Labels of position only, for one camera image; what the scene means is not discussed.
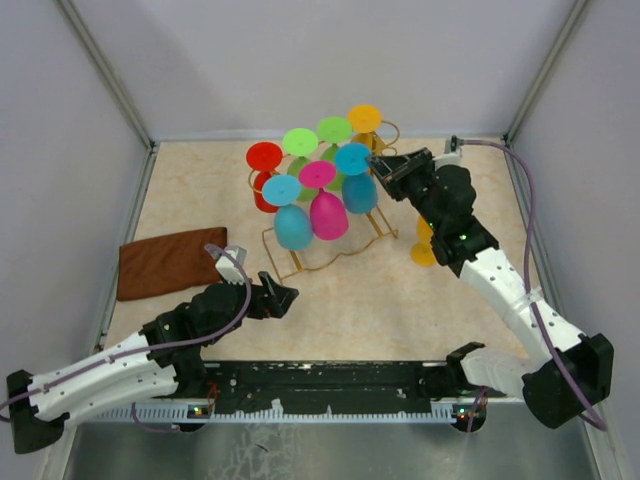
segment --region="pink wine glass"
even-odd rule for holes
[[[349,230],[349,219],[342,201],[324,190],[336,174],[336,167],[332,163],[320,160],[311,162],[298,175],[302,185],[319,189],[318,195],[311,202],[309,216],[313,233],[322,240],[336,240]]]

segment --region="white connector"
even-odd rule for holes
[[[224,278],[228,283],[244,284],[244,279],[240,274],[240,270],[238,270],[233,265],[233,263],[231,263],[231,260],[229,260],[227,257],[219,255],[218,252],[207,247],[209,247],[209,244],[205,245],[204,248],[214,259],[218,259],[218,261],[216,262],[216,270],[218,271],[220,276]],[[247,257],[247,251],[244,248],[237,246],[228,246],[224,249],[224,251],[231,255],[234,260],[236,260],[240,265],[244,266],[244,259]]]

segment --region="metal frame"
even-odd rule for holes
[[[566,50],[569,45],[569,41],[573,38],[575,32],[578,30],[580,24],[584,20],[587,7],[591,3],[591,0],[576,0],[569,15],[564,22],[564,25],[560,29],[558,36],[556,37],[547,57],[545,58],[540,70],[538,70],[538,74],[536,75],[533,83],[529,87],[527,94],[518,108],[516,115],[509,126],[509,131],[506,134],[506,140],[510,143],[514,142],[517,138],[524,122],[528,118],[529,114],[535,107],[535,104],[540,98],[542,91],[547,84],[547,81],[553,75],[555,71],[555,67],[560,59],[562,53]]]
[[[122,236],[123,241],[127,242],[133,238],[135,229],[137,227],[137,223],[142,210],[142,205],[144,202],[144,197],[155,164],[157,148],[155,147],[154,142],[144,124],[143,118],[138,109],[135,107],[131,96],[128,94],[124,85],[119,80],[107,57],[99,47],[85,22],[81,18],[72,0],[54,0],[54,2],[59,7],[59,10],[63,17],[67,20],[71,30],[76,34],[80,44],[87,52],[90,61],[96,68],[105,87],[111,93],[114,102],[120,109],[125,120],[136,132],[140,141],[145,145],[148,151],[148,157],[141,173],[138,192],[131,208],[125,231]],[[509,127],[508,132],[505,134],[504,139],[506,143],[512,144],[520,134],[521,129],[531,111],[535,107],[538,98],[543,93],[545,85],[547,84],[549,78],[551,78],[551,76],[553,75],[558,60],[560,59],[562,53],[566,50],[569,41],[573,38],[575,32],[578,30],[582,20],[585,18],[590,3],[591,2],[589,0],[575,1],[567,20],[565,21],[560,33],[553,42],[553,45],[545,61],[543,62],[535,80],[529,88],[524,101],[519,107],[514,120]],[[523,216],[525,216],[526,214],[528,214],[530,204],[523,174],[520,169],[514,165],[511,159],[506,158],[506,161],[514,183],[521,213],[523,214]],[[536,263],[536,267],[538,268],[540,276],[540,281],[542,283],[549,303],[556,309],[558,309],[558,311],[562,312],[563,308],[561,299],[560,295],[558,294],[557,285],[553,278],[552,268],[545,253],[544,244],[541,239],[538,226],[535,225],[534,227],[535,233],[532,248],[534,261]],[[97,322],[97,334],[92,337],[93,344],[91,353],[95,351],[96,347],[98,349],[101,348],[102,343],[104,342],[104,334],[108,329],[111,315],[113,313],[113,308],[115,306],[117,263],[114,263],[114,266],[109,273],[111,275],[111,278],[109,281],[109,286],[105,291],[104,298],[100,302],[100,305],[102,307],[101,314],[99,315]],[[585,427],[585,435],[593,450],[593,455],[600,475],[602,476],[602,478],[607,479],[630,479],[631,467],[628,458],[625,458],[624,456],[624,446],[617,432],[610,405],[607,402],[603,402],[599,409],[610,426],[609,432],[607,434],[602,434],[595,432],[591,427]],[[46,450],[45,459],[38,472],[37,478],[63,478],[74,437],[75,430],[70,430],[64,434],[63,438],[59,442]]]
[[[149,136],[145,127],[142,115],[133,103],[131,96],[127,93],[124,85],[115,73],[115,70],[109,63],[109,60],[102,52],[102,49],[95,41],[93,35],[87,28],[86,23],[78,13],[78,9],[71,0],[54,0],[58,6],[60,13],[67,20],[67,24],[78,38],[80,45],[84,48],[89,56],[89,60],[96,68],[98,75],[102,79],[105,87],[113,97],[116,105],[127,120],[127,123],[133,128],[138,135],[140,141],[147,149],[153,148],[153,140]]]

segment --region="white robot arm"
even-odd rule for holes
[[[529,354],[522,359],[466,345],[447,358],[457,381],[522,398],[540,422],[556,428],[609,395],[613,347],[602,334],[588,337],[567,322],[538,291],[527,293],[498,241],[473,215],[476,192],[460,166],[460,146],[452,137],[439,157],[423,148],[367,161],[391,198],[409,199],[430,225],[438,263],[480,292]]]

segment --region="metal base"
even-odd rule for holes
[[[425,424],[218,424],[158,435],[135,425],[78,429],[66,480],[386,480],[599,478],[584,429],[537,423],[523,404],[489,403],[477,433]]]

